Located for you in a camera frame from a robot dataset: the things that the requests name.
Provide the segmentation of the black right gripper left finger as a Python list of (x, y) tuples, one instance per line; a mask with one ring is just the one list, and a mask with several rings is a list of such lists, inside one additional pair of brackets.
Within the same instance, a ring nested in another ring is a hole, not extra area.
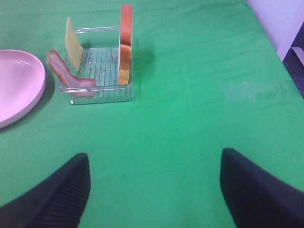
[(41, 183), (0, 208), (2, 228), (76, 228), (91, 190), (89, 158), (78, 153)]

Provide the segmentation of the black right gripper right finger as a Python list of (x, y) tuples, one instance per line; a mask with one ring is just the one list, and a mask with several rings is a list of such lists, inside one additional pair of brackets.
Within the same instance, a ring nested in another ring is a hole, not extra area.
[(233, 148), (222, 151), (219, 182), (236, 227), (304, 226), (304, 193)]

